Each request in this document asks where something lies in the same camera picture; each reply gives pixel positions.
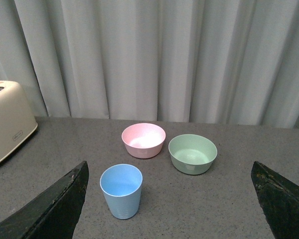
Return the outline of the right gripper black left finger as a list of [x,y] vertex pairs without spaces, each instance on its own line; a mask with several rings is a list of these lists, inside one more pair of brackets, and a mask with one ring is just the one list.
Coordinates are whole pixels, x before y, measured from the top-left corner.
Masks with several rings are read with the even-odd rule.
[[81,162],[23,208],[0,222],[0,239],[70,239],[79,221],[89,181]]

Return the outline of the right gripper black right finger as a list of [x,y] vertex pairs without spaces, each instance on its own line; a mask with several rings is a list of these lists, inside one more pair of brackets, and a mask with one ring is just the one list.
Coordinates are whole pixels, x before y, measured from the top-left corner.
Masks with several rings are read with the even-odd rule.
[[255,161],[252,182],[276,239],[299,239],[299,186]]

